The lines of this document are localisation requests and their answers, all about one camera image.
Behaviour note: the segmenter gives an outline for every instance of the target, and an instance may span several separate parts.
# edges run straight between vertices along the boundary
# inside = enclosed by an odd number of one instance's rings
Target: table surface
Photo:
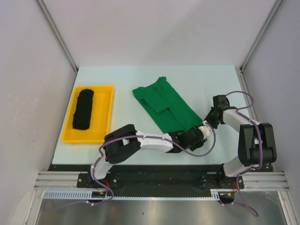
[[[132,90],[154,83],[166,76],[186,103],[204,119],[213,105],[212,97],[241,90],[232,65],[221,66],[128,66],[128,67],[80,67],[74,87],[85,85],[113,85],[115,98],[112,110],[111,131],[126,124],[134,124],[137,130],[150,134],[161,134],[161,130],[134,98]],[[230,104],[245,106],[242,94],[232,94]],[[100,144],[68,144],[61,141],[67,113],[55,148],[52,164],[92,164],[99,157]],[[205,157],[193,157],[185,152],[165,154],[154,150],[141,150],[124,161],[123,165],[204,165],[221,164],[237,155],[239,134],[228,125],[216,130],[214,150]],[[209,136],[203,147],[195,154],[207,152],[213,142]]]

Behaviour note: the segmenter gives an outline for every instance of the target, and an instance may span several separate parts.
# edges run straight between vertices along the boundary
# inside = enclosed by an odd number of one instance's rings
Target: folded green fabric
[[[134,89],[133,95],[163,133],[200,126],[202,119],[186,104],[175,89],[160,77],[148,87]]]

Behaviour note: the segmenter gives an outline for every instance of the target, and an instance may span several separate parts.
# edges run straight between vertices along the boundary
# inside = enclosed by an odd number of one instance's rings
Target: black cloth
[[[90,128],[94,91],[84,89],[80,91],[76,111],[73,115],[73,129],[87,130]]]

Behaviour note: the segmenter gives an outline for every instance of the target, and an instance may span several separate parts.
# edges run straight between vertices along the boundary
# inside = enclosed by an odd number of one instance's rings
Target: yellow tray
[[[87,130],[73,129],[73,115],[76,110],[80,91],[94,91],[93,106],[90,118],[90,128]],[[104,143],[104,137],[109,133],[113,107],[113,86],[80,86],[75,87],[71,105],[61,141],[64,143]]]

